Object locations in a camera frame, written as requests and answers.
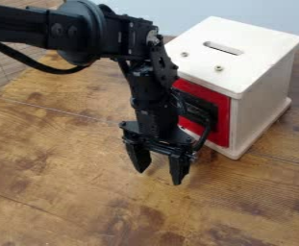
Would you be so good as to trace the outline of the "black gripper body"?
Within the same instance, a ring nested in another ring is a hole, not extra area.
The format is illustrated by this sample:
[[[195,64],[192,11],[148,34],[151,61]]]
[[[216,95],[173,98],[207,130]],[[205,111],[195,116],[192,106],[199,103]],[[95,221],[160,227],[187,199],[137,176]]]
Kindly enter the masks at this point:
[[[165,156],[192,156],[193,138],[179,128],[179,113],[172,105],[133,108],[136,119],[121,121],[123,142],[131,158],[148,158],[155,152]]]

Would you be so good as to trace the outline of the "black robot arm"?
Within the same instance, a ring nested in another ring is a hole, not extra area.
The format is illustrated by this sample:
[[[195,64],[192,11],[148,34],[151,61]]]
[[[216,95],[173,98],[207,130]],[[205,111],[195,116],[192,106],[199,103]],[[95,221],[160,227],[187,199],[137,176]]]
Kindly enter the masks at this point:
[[[46,73],[62,75],[108,58],[117,62],[131,90],[133,121],[123,121],[123,142],[137,172],[149,154],[168,157],[172,182],[188,174],[193,138],[179,128],[179,79],[157,27],[116,14],[91,0],[65,0],[54,10],[0,5],[0,52]]]

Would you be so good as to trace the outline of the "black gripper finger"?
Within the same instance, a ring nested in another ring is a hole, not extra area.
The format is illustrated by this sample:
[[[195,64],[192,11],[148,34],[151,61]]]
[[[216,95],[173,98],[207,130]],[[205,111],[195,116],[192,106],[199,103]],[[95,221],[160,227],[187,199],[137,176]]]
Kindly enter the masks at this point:
[[[184,176],[188,174],[189,165],[196,161],[196,153],[173,153],[168,157],[169,174],[173,185],[180,185]]]
[[[151,164],[149,150],[137,143],[125,142],[124,145],[133,167],[139,173],[143,173]]]

